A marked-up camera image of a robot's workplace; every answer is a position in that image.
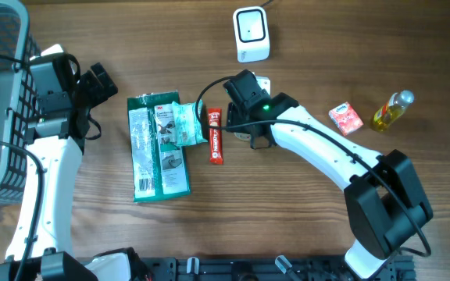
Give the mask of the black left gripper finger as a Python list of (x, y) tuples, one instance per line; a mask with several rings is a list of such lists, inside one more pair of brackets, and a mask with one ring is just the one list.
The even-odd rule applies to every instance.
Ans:
[(91, 70), (96, 77), (94, 89), (94, 97), (96, 100), (108, 100), (118, 93), (118, 87), (100, 62), (91, 66)]
[(83, 106), (98, 106), (106, 100), (96, 100), (94, 97), (96, 77), (92, 71), (87, 71), (80, 77), (80, 103)]

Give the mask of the red coffee stick sachet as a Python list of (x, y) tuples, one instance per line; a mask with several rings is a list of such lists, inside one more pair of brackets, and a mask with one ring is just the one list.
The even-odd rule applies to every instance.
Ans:
[(209, 121), (209, 148), (210, 148), (210, 162), (212, 164), (223, 164), (223, 149), (222, 149), (222, 135), (221, 130), (214, 129), (214, 126), (221, 126), (221, 109), (208, 109)]

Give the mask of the teal wet wipes pack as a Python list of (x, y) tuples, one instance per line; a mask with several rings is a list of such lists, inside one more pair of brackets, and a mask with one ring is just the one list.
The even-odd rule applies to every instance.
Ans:
[(171, 105), (177, 132), (177, 146), (185, 147), (206, 143), (202, 124), (198, 121), (198, 114), (202, 110), (202, 101), (198, 104), (195, 102), (179, 104), (173, 101)]

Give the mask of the green gloves package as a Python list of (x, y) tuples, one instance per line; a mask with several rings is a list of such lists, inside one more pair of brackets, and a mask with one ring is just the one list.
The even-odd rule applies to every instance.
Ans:
[(165, 201), (191, 193), (173, 116), (172, 104), (179, 100), (177, 91), (127, 99), (135, 202)]

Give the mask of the red white tissue box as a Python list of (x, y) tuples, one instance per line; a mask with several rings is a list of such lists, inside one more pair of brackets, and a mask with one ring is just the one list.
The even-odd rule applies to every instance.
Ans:
[(328, 115), (344, 136), (363, 126), (363, 121), (348, 102), (331, 109)]

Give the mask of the yellow dish soap bottle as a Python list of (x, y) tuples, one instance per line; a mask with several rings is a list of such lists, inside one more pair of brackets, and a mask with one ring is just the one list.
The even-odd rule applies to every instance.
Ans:
[(414, 102), (414, 93), (409, 90), (403, 90), (394, 93), (384, 104), (380, 107), (371, 119), (371, 128), (378, 132), (383, 132), (389, 126), (402, 116), (406, 109)]

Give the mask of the green lidded small jar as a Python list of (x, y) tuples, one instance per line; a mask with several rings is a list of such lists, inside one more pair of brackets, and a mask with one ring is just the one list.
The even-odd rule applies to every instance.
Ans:
[(250, 141), (251, 139), (251, 136), (247, 133), (235, 133), (234, 135), (241, 141)]

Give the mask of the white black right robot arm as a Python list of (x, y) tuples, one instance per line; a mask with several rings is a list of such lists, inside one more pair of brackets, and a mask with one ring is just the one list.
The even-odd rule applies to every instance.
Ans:
[(243, 70), (223, 85), (231, 102), (226, 129), (264, 137), (301, 156), (343, 192), (354, 244), (344, 256), (359, 279), (377, 275), (391, 258), (406, 251), (433, 209), (410, 159), (398, 150), (387, 155), (352, 143), (312, 117), (285, 93), (272, 97), (255, 75)]

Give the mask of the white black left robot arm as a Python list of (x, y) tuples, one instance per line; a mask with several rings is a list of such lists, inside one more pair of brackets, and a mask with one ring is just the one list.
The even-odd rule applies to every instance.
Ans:
[(0, 148), (17, 153), (10, 162), (26, 162), (20, 216), (0, 280), (147, 280), (150, 270), (131, 247), (86, 262), (73, 256), (73, 190), (94, 123), (90, 111), (116, 94), (116, 85), (99, 63), (82, 73), (59, 44), (20, 64), (37, 82), (39, 110), (25, 119), (22, 136), (0, 139)]

